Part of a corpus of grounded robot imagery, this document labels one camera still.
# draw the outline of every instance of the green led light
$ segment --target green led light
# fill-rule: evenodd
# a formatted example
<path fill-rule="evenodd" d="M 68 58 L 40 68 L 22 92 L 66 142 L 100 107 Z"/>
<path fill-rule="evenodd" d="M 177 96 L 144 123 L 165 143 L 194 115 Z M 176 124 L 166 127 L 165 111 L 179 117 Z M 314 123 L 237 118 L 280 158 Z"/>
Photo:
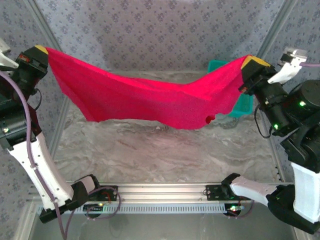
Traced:
<path fill-rule="evenodd" d="M 235 212 L 235 211 L 236 211 L 236 206 L 231 206 L 231 207 L 230 207 L 230 210 L 231 210 L 232 212 Z"/>
<path fill-rule="evenodd" d="M 301 102 L 299 102 L 299 105 L 301 106 L 301 107 L 304 107 L 305 105 L 307 105 L 304 101 L 301 101 Z"/>

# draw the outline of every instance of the cable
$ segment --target cable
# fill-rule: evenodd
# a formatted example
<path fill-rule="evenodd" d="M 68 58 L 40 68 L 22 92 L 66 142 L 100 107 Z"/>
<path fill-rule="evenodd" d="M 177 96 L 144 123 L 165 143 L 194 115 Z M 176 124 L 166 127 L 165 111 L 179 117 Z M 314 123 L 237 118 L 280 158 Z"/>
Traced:
<path fill-rule="evenodd" d="M 258 106 L 256 106 L 255 110 L 254 110 L 254 121 L 255 121 L 255 124 L 256 124 L 256 127 L 258 128 L 258 131 L 259 131 L 259 134 L 264 138 L 264 139 L 269 139 L 271 137 L 271 132 L 272 132 L 272 127 L 269 128 L 269 135 L 268 136 L 264 136 L 262 134 L 262 132 L 260 131 L 260 127 L 259 127 L 259 124 L 258 124 L 258 121 L 257 121 L 257 112 L 258 112 L 258 109 L 260 108 L 260 104 L 258 104 Z"/>
<path fill-rule="evenodd" d="M 306 62 L 301 62 L 300 63 L 301 67 L 307 67 L 307 68 L 320 68 L 320 63 L 306 63 Z"/>
<path fill-rule="evenodd" d="M 99 192 L 100 190 L 103 190 L 103 189 L 112 190 L 112 191 L 116 192 L 116 194 L 117 194 L 118 197 L 119 197 L 119 204 L 118 204 L 116 210 L 115 210 L 112 214 L 110 214 L 110 215 L 108 215 L 108 216 L 104 216 L 104 217 L 97 217 L 97 218 L 91 218 L 91 217 L 89 217 L 89 212 L 90 212 L 94 207 L 92 206 L 92 207 L 88 208 L 88 209 L 86 210 L 86 213 L 87 213 L 87 215 L 88 215 L 87 218 L 88 218 L 89 220 L 95 221 L 95 220 L 110 219 L 110 218 L 112 218 L 113 216 L 115 216 L 115 215 L 117 214 L 117 212 L 120 210 L 122 200 L 121 200 L 121 197 L 120 197 L 119 192 L 118 192 L 115 188 L 113 188 L 113 187 L 111 187 L 111 186 L 103 186 L 103 187 L 100 187 L 100 188 L 98 188 L 98 189 L 95 189 L 95 190 L 91 191 L 89 194 L 90 194 L 90 195 L 91 195 L 91 194 L 94 194 L 94 193 Z"/>
<path fill-rule="evenodd" d="M 58 220 L 58 223 L 59 223 L 60 232 L 62 234 L 63 240 L 67 240 L 67 235 L 65 234 L 65 231 L 64 231 L 64 226 L 63 226 L 63 223 L 62 223 L 60 210 L 59 210 L 58 204 L 56 203 L 55 196 L 51 193 L 51 191 L 48 188 L 46 182 L 44 181 L 43 177 L 41 176 L 41 174 L 40 174 L 40 172 L 38 170 L 38 166 L 35 163 L 35 160 L 34 160 L 34 157 L 33 157 L 33 154 L 32 154 L 32 148 L 31 148 L 31 117 L 30 117 L 29 107 L 28 107 L 28 103 L 26 101 L 26 98 L 25 98 L 24 94 L 21 92 L 21 90 L 18 87 L 18 85 L 10 77 L 8 77 L 2 71 L 0 71 L 0 76 L 2 78 L 4 78 L 13 87 L 13 89 L 16 91 L 16 93 L 18 94 L 18 96 L 19 96 L 19 98 L 21 100 L 22 106 L 24 108 L 25 120 L 26 120 L 26 151 L 27 151 L 27 154 L 28 154 L 30 165 L 34 169 L 34 173 L 35 173 L 36 177 L 38 178 L 38 180 L 41 183 L 44 191 L 49 196 L 50 200 L 52 201 L 52 203 L 54 205 L 54 208 L 55 208 L 55 211 L 56 211 L 56 215 L 57 215 L 57 220 Z"/>
<path fill-rule="evenodd" d="M 121 207 L 121 204 L 122 204 L 121 196 L 120 196 L 119 192 L 118 192 L 115 188 L 113 188 L 113 187 L 111 187 L 111 186 L 102 186 L 102 187 L 99 187 L 99 188 L 97 188 L 97 189 L 95 189 L 95 190 L 92 190 L 91 192 L 89 192 L 89 196 L 90 196 L 91 194 L 94 194 L 94 193 L 99 192 L 99 191 L 104 190 L 104 189 L 112 190 L 112 191 L 116 192 L 116 194 L 117 194 L 117 196 L 118 196 L 118 198 L 119 198 L 119 204 L 118 204 L 116 210 L 115 210 L 112 214 L 110 214 L 110 215 L 108 215 L 108 216 L 105 216 L 105 217 L 91 218 L 91 217 L 89 217 L 89 212 L 94 208 L 94 206 L 93 206 L 93 207 L 90 207 L 90 208 L 86 211 L 87 219 L 88 219 L 88 220 L 95 221 L 95 220 L 110 219 L 110 218 L 114 217 L 114 216 L 117 214 L 117 212 L 120 210 L 120 207 Z M 72 217 L 74 216 L 75 211 L 76 211 L 76 210 L 74 209 L 74 210 L 71 212 L 71 214 L 70 214 L 70 216 L 69 216 L 69 219 L 68 219 L 68 222 L 66 223 L 66 226 L 65 226 L 65 235 L 66 235 L 66 236 L 68 236 L 69 226 L 70 226 L 71 219 L 72 219 Z"/>
<path fill-rule="evenodd" d="M 108 192 L 103 192 L 102 194 L 103 195 L 106 194 L 108 201 L 109 201 L 109 204 L 111 204 L 112 202 L 111 202 L 110 194 Z"/>
<path fill-rule="evenodd" d="M 35 107 L 35 111 L 37 111 L 38 109 L 39 109 L 39 107 L 40 107 L 40 105 L 41 105 L 41 102 L 42 102 L 42 94 L 41 94 L 41 91 L 38 89 L 38 88 L 35 88 L 34 90 L 36 90 L 37 92 L 39 92 L 40 93 L 40 100 L 39 100 L 39 103 L 38 103 L 38 105 Z"/>
<path fill-rule="evenodd" d="M 241 199 L 243 199 L 242 196 L 240 196 L 240 200 L 238 202 L 238 206 L 241 206 Z M 238 216 L 237 214 L 235 214 L 234 212 L 232 212 L 230 210 L 227 210 L 227 213 L 232 214 L 233 218 L 235 218 L 235 219 L 241 219 L 241 218 L 244 218 L 244 217 L 248 216 L 252 212 L 252 210 L 254 208 L 254 204 L 255 204 L 255 201 L 251 200 L 250 208 L 244 215 Z"/>

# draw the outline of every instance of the glass panel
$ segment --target glass panel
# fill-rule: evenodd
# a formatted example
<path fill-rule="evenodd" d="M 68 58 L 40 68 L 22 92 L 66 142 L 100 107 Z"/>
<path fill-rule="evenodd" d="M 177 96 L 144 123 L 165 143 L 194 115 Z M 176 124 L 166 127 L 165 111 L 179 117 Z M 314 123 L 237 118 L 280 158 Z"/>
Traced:
<path fill-rule="evenodd" d="M 64 224 L 69 215 L 62 215 Z M 42 224 L 36 217 L 29 240 L 58 240 L 58 222 Z M 294 240 L 291 226 L 276 219 L 267 207 L 255 204 L 243 218 L 223 214 L 118 214 L 91 221 L 74 215 L 68 240 Z"/>

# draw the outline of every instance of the black mount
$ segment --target black mount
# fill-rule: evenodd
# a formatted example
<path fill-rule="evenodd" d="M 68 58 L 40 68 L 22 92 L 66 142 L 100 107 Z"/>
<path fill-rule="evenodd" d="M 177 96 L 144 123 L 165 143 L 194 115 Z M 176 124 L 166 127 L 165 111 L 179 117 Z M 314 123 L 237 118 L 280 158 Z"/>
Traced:
<path fill-rule="evenodd" d="M 118 186 L 116 185 L 102 185 L 101 187 L 111 187 L 118 191 Z M 111 202 L 117 201 L 117 194 L 111 189 L 102 189 L 90 195 L 88 201 L 90 202 L 105 202 L 110 198 Z"/>
<path fill-rule="evenodd" d="M 270 212 L 282 222 L 309 234 L 314 234 L 320 228 L 320 222 L 311 223 L 294 211 L 294 185 L 277 186 L 277 190 L 266 198 Z"/>
<path fill-rule="evenodd" d="M 93 175 L 87 175 L 82 177 L 86 178 L 86 177 L 91 177 L 93 182 L 94 182 L 94 189 L 98 189 L 100 188 L 100 184 L 97 180 L 97 178 Z M 97 193 L 94 193 L 92 195 L 88 195 L 88 192 L 86 190 L 85 185 L 83 184 L 82 181 L 76 181 L 74 184 L 71 185 L 72 189 L 73 189 L 73 197 L 70 200 L 65 201 L 65 205 L 60 206 L 59 210 L 60 210 L 60 214 L 65 213 L 66 211 L 72 211 L 75 210 L 79 207 L 81 207 L 83 204 L 85 204 L 88 201 L 105 201 L 106 199 L 104 198 L 104 195 L 100 196 L 99 193 L 101 193 L 101 191 L 98 191 Z M 112 199 L 111 201 L 116 201 L 117 200 L 117 196 L 114 197 L 113 191 L 112 191 Z M 40 220 L 42 223 L 48 223 L 54 219 L 57 218 L 57 212 L 56 210 L 51 210 L 51 209 L 43 209 L 41 214 L 40 214 Z"/>
<path fill-rule="evenodd" d="M 47 74 L 48 55 L 37 47 L 21 52 L 15 60 L 18 68 L 12 71 L 11 79 L 18 85 L 26 100 L 36 93 L 35 86 Z M 41 133 L 36 111 L 29 107 L 31 117 L 31 141 Z M 24 108 L 14 88 L 0 77 L 0 145 L 13 150 L 14 145 L 26 141 L 27 124 Z"/>
<path fill-rule="evenodd" d="M 240 177 L 240 174 L 232 173 L 227 176 L 221 184 L 206 185 L 203 193 L 206 195 L 208 201 L 240 201 L 248 200 L 246 197 L 235 195 L 231 188 L 230 184 L 237 177 Z"/>
<path fill-rule="evenodd" d="M 315 173 L 320 172 L 320 110 L 301 122 L 301 127 L 280 144 L 288 160 Z"/>

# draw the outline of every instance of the teal plastic bin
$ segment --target teal plastic bin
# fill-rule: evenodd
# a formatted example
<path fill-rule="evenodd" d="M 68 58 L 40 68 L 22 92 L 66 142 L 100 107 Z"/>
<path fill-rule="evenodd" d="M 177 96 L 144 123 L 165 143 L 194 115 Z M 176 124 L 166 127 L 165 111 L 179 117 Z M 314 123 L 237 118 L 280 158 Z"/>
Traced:
<path fill-rule="evenodd" d="M 227 61 L 211 60 L 208 66 L 208 73 L 227 64 Z M 254 96 L 241 94 L 232 111 L 228 114 L 232 118 L 240 118 L 242 115 L 251 114 L 254 107 Z"/>

